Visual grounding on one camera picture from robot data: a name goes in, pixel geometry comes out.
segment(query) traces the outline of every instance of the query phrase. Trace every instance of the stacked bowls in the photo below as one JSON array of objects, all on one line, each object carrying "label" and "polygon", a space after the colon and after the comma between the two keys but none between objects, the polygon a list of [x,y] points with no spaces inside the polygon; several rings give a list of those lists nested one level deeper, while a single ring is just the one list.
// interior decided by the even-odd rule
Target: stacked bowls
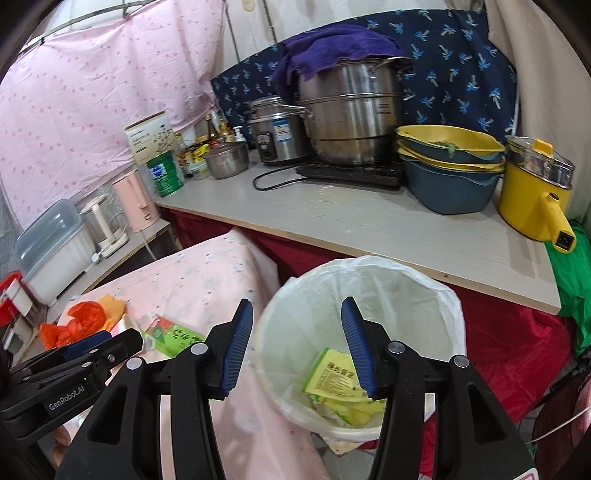
[{"label": "stacked bowls", "polygon": [[494,137],[447,125],[399,127],[398,153],[408,187],[443,215],[483,210],[505,171],[505,147]]}]

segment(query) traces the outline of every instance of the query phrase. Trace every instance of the pink curtain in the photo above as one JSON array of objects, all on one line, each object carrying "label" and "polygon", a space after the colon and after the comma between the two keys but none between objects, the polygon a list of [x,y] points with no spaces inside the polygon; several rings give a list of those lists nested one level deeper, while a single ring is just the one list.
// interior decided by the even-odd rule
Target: pink curtain
[{"label": "pink curtain", "polygon": [[165,110],[180,129],[204,115],[221,15],[222,0],[159,0],[15,62],[0,85],[0,175],[24,228],[128,166],[128,125]]}]

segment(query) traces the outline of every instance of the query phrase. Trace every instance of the pink bedsheet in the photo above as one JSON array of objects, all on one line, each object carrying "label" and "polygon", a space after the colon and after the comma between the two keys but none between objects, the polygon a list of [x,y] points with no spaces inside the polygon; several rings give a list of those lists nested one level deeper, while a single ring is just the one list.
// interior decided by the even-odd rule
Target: pink bedsheet
[{"label": "pink bedsheet", "polygon": [[129,165],[125,127],[162,110],[175,130],[203,116],[221,15],[222,0],[159,0],[12,65],[0,85],[0,175],[24,228]]},{"label": "pink bedsheet", "polygon": [[[118,278],[70,305],[110,293],[127,300],[129,314],[140,322],[162,315],[207,335],[214,325],[231,320],[242,298],[253,304],[256,327],[278,288],[277,266],[241,233],[231,231]],[[59,323],[67,319],[62,315]],[[210,402],[227,479],[329,480],[309,432],[286,421],[267,399],[251,364],[252,353],[252,348],[247,349],[230,396],[224,402]],[[156,351],[142,356],[147,361],[165,358]],[[71,434],[76,425],[75,421],[67,425]],[[161,428],[164,480],[173,480],[166,401]]]}]

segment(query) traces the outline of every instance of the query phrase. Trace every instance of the white storage box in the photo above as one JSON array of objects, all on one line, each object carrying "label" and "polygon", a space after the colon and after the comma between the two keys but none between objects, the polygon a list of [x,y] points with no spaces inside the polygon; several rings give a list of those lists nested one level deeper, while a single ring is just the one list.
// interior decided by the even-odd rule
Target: white storage box
[{"label": "white storage box", "polygon": [[17,239],[23,283],[52,306],[96,253],[88,227],[69,200],[58,200]]}]

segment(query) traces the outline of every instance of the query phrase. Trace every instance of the white plastic bag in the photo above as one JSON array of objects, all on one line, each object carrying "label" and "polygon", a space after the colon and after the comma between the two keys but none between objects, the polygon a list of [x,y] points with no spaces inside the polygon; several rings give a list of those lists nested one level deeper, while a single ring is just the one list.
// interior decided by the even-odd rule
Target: white plastic bag
[{"label": "white plastic bag", "polygon": [[[255,365],[265,391],[285,417],[336,440],[379,437],[381,417],[364,428],[337,427],[320,417],[301,388],[326,347],[349,352],[340,322],[342,301],[352,296],[363,318],[381,323],[420,355],[448,361],[466,354],[462,306],[453,290],[393,260],[334,260],[291,278],[268,303],[255,337]],[[425,397],[425,420],[435,411]]]}]

